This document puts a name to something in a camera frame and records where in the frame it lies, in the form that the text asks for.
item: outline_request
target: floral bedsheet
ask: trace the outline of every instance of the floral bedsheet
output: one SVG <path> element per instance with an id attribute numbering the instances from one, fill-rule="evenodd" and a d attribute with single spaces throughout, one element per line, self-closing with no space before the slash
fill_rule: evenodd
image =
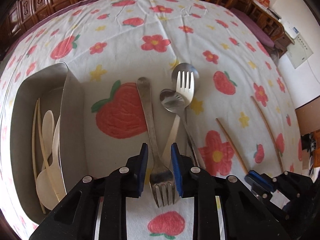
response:
<path id="1" fill-rule="evenodd" d="M 234 174 L 242 181 L 245 175 L 217 117 L 248 169 L 270 176 L 281 173 L 251 95 L 271 126 L 284 169 L 301 173 L 300 133 L 288 89 L 263 46 L 229 10 L 199 0 L 73 5 L 19 42 L 0 80 L 0 208 L 23 240 L 37 225 L 21 208 L 12 179 L 12 107 L 21 82 L 57 62 L 68 65 L 85 91 L 85 147 L 94 177 L 124 165 L 142 142 L 148 142 L 135 87 L 140 76 L 151 80 L 157 140 L 163 150 L 174 116 L 161 106 L 159 93 L 172 88 L 171 73 L 180 62 L 191 63 L 200 74 L 201 85 L 187 115 L 210 174 Z M 127 202 L 128 239 L 191 239 L 192 199 L 158 209 L 147 177 L 142 197 Z"/>

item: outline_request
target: cutlery holder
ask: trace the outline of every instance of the cutlery holder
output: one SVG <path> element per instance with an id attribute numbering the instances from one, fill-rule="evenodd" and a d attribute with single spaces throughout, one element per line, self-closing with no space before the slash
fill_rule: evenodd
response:
<path id="1" fill-rule="evenodd" d="M 36 193 L 32 166 L 32 120 L 36 100 L 41 99 L 41 120 L 52 110 L 55 123 L 60 116 L 60 166 L 68 193 L 88 174 L 84 148 L 84 92 L 65 63 L 57 63 L 36 72 L 20 85 L 12 111 L 10 156 L 13 182 L 26 215 L 40 223 L 42 213 Z M 43 162 L 38 126 L 36 126 L 37 174 Z"/>

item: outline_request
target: metal screw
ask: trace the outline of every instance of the metal screw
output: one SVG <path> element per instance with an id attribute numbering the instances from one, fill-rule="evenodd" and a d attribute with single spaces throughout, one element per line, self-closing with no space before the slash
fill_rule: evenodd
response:
<path id="1" fill-rule="evenodd" d="M 120 169 L 119 169 L 119 172 L 120 173 L 127 173 L 129 171 L 129 168 L 128 167 L 121 167 Z"/>
<path id="2" fill-rule="evenodd" d="M 229 176 L 229 177 L 228 177 L 228 180 L 229 180 L 230 182 L 232 182 L 232 183 L 235 183 L 235 182 L 238 181 L 237 177 L 236 177 L 236 176 L 233 176 L 233 175 Z"/>
<path id="3" fill-rule="evenodd" d="M 92 180 L 91 176 L 85 176 L 82 178 L 82 182 L 84 182 L 84 183 L 89 183 L 91 180 Z"/>
<path id="4" fill-rule="evenodd" d="M 201 171 L 199 167 L 192 167 L 190 170 L 192 173 L 199 173 Z"/>

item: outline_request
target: chopstick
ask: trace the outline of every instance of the chopstick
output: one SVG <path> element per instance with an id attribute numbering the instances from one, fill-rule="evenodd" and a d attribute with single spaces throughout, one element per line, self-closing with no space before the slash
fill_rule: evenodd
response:
<path id="1" fill-rule="evenodd" d="M 37 108 L 38 108 L 38 101 L 36 101 L 36 107 L 35 107 L 35 112 L 33 114 L 33 121 L 32 121 L 32 141 L 31 141 L 31 147 L 32 147 L 32 166 L 33 166 L 33 176 L 35 177 L 35 183 L 37 182 L 37 168 L 36 168 L 36 151 L 35 151 L 35 136 L 36 136 L 36 116 L 37 116 Z M 42 209 L 42 212 L 46 214 L 46 211 L 44 209 L 43 204 L 40 201 L 40 206 Z"/>
<path id="2" fill-rule="evenodd" d="M 268 122 L 267 122 L 267 120 L 266 120 L 263 112 L 261 111 L 261 109 L 260 109 L 257 101 L 254 99 L 253 96 L 250 96 L 250 97 L 251 97 L 252 101 L 254 102 L 254 105 L 256 106 L 257 110 L 259 111 L 260 116 L 261 116 L 261 118 L 263 119 L 264 124 L 265 124 L 265 126 L 266 126 L 266 128 L 267 128 L 267 130 L 268 130 L 268 132 L 269 132 L 269 135 L 270 135 L 270 137 L 271 137 L 271 141 L 272 141 L 273 146 L 274 146 L 274 148 L 275 148 L 275 150 L 276 150 L 276 155 L 277 155 L 277 158 L 278 158 L 278 162 L 279 162 L 279 165 L 280 165 L 281 172 L 283 173 L 284 170 L 283 170 L 281 158 L 280 158 L 280 155 L 279 155 L 279 150 L 278 150 L 278 148 L 277 148 L 276 141 L 275 141 L 275 138 L 273 137 L 273 134 L 272 134 L 272 132 L 271 132 L 270 126 L 269 126 L 269 124 L 268 124 Z"/>
<path id="3" fill-rule="evenodd" d="M 40 145 L 41 145 L 41 151 L 42 151 L 42 157 L 43 157 L 43 161 L 44 161 L 44 165 L 45 168 L 47 169 L 47 173 L 48 173 L 48 177 L 49 177 L 49 181 L 51 183 L 52 189 L 58 199 L 58 201 L 60 202 L 61 199 L 58 197 L 58 191 L 55 188 L 55 184 L 54 184 L 54 180 L 51 176 L 51 173 L 49 172 L 49 163 L 45 154 L 45 148 L 44 148 L 44 142 L 43 142 L 43 138 L 42 138 L 42 129 L 41 129 L 41 113 L 40 113 L 40 98 L 38 99 L 38 130 L 39 130 L 39 138 L 40 138 Z"/>
<path id="4" fill-rule="evenodd" d="M 241 166 L 242 166 L 242 169 L 243 169 L 244 173 L 245 173 L 245 174 L 248 174 L 248 170 L 247 170 L 247 168 L 246 168 L 246 166 L 245 166 L 245 164 L 244 164 L 244 161 L 243 161 L 241 155 L 239 154 L 237 148 L 235 147 L 233 141 L 231 140 L 230 136 L 228 135 L 227 131 L 226 131 L 225 128 L 222 126 L 222 124 L 221 124 L 221 122 L 219 121 L 218 118 L 216 118 L 216 121 L 217 121 L 220 129 L 222 130 L 224 136 L 227 138 L 228 142 L 230 143 L 232 149 L 233 149 L 234 152 L 236 153 L 236 156 L 237 156 L 237 158 L 238 158 L 238 160 L 239 160 L 239 162 L 240 162 L 240 164 L 241 164 Z"/>

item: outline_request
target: metal spoon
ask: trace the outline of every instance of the metal spoon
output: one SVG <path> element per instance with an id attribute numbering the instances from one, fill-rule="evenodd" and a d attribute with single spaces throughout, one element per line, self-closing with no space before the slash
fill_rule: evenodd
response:
<path id="1" fill-rule="evenodd" d="M 196 159 L 196 162 L 199 163 L 199 166 L 203 169 L 205 169 L 205 164 L 202 160 L 202 157 L 198 151 L 198 148 L 196 147 L 196 144 L 189 132 L 189 128 L 186 122 L 184 109 L 185 109 L 185 102 L 184 98 L 176 91 L 167 91 L 163 90 L 160 93 L 160 101 L 165 109 L 168 111 L 175 113 L 180 117 L 182 120 L 183 126 L 187 132 L 187 135 L 190 139 L 192 150 L 194 153 L 194 158 Z"/>

